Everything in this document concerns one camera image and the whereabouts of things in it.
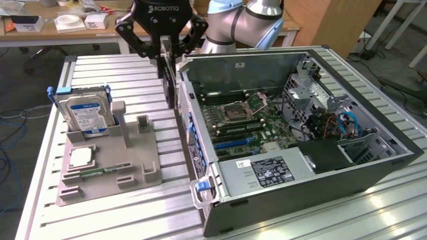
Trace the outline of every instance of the hard drive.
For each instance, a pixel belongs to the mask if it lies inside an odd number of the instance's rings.
[[[107,128],[118,121],[111,112],[111,89],[107,86],[71,88],[59,87],[57,94],[49,89],[49,96],[57,104],[71,132],[82,131],[93,138],[107,134]]]

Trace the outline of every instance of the floor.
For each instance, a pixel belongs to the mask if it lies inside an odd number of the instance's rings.
[[[376,32],[384,19],[385,16],[373,18],[366,28],[369,32]],[[386,37],[388,33],[398,24],[400,23],[397,21],[390,24],[382,37]],[[418,33],[413,29],[408,29],[405,35],[401,37],[392,50],[385,50],[384,47],[380,48],[386,55],[386,59],[376,57],[369,61],[364,61],[364,63],[366,63],[372,71],[380,77],[389,78],[414,89],[421,89],[426,82],[422,84],[417,83],[420,76],[417,71],[409,68],[409,64],[426,44],[427,36]],[[30,54],[34,54],[38,49],[38,47],[31,47]],[[101,44],[101,50],[94,50],[90,44],[65,46],[65,49],[71,55],[78,56],[109,55],[119,53],[119,47],[114,43]],[[0,48],[0,53],[5,53],[6,50],[6,48]],[[18,48],[11,48],[9,53],[0,57],[0,66],[3,69],[0,72],[0,112],[14,109],[29,109],[39,105],[50,104],[46,90],[50,86],[55,87],[58,84],[65,57],[57,52],[50,52],[49,55],[46,55],[43,59],[35,63],[35,74],[26,75],[23,73],[22,66],[23,62],[30,57],[30,54],[22,54]],[[356,55],[352,55],[350,57],[354,60],[360,59]],[[373,76],[368,67],[361,62],[352,62],[352,65],[370,81],[378,83],[377,78]],[[427,71],[427,57],[420,63],[418,69],[421,71]],[[398,93],[390,87],[385,88],[384,91],[404,106],[404,97],[401,93]],[[408,107],[414,112],[422,112],[425,110],[421,101],[413,99],[412,97],[409,97]],[[45,115],[49,112],[49,108],[35,110],[31,117]],[[427,120],[425,118],[420,116],[414,117],[424,125],[427,126]],[[10,122],[21,124],[22,121],[23,119],[18,118]],[[15,238],[22,216],[22,207],[25,206],[26,194],[31,184],[47,121],[47,117],[41,119],[30,119],[26,123],[27,134],[23,136],[17,145],[11,149],[7,149],[9,157],[14,161],[19,172],[23,185],[23,197],[14,206],[13,211],[7,211],[6,213],[0,214],[0,240],[11,240]],[[14,130],[15,128],[0,124],[0,139],[5,139]],[[6,183],[0,186],[0,211],[9,207],[10,203],[14,202],[18,192],[18,184],[11,175]]]

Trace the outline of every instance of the blue cable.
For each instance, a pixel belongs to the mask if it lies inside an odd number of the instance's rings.
[[[358,118],[357,118],[357,116],[356,116],[350,111],[344,111],[342,113],[338,114],[338,120],[337,120],[337,122],[338,122],[338,126],[340,126],[341,131],[342,131],[345,134],[348,134],[348,131],[346,131],[344,125],[342,125],[341,115],[348,115],[348,116],[350,116],[350,117],[353,118],[353,121],[354,121],[354,124],[356,124],[356,131],[357,131],[357,133],[358,133],[358,136],[361,136],[361,128],[360,128]]]
[[[13,147],[23,139],[23,137],[27,133],[27,126],[23,124],[19,124],[19,123],[10,123],[10,122],[2,121],[2,120],[0,120],[0,124],[9,125],[9,126],[18,126],[23,129],[18,139],[15,141],[13,141],[9,145],[0,146],[0,148],[7,149],[7,148]]]
[[[3,211],[0,211],[0,215],[9,211],[9,209],[11,209],[14,207],[14,205],[18,203],[18,201],[21,201],[22,197],[23,197],[23,184],[22,184],[22,180],[21,180],[21,176],[19,176],[19,172],[17,170],[17,167],[15,167],[15,164],[13,163],[13,161],[6,158],[6,157],[2,157],[0,156],[0,159],[5,160],[10,167],[11,167],[11,170],[13,170],[13,174],[14,174],[14,177],[15,177],[15,180],[17,180],[17,183],[18,183],[18,195],[17,195],[17,199],[15,201],[6,207],[6,209]]]

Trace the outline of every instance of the blue pcie slot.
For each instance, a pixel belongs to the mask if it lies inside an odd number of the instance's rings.
[[[227,143],[219,143],[215,145],[215,150],[218,149],[226,149],[226,148],[231,148],[231,147],[237,147],[237,146],[243,146],[243,145],[249,145],[250,142],[253,141],[253,138],[247,138],[246,140],[239,140],[239,141],[233,141],[233,142],[227,142]]]

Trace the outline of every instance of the robotiq logo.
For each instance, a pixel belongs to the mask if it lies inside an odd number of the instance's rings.
[[[179,6],[149,6],[149,13],[151,14],[154,11],[179,11]]]

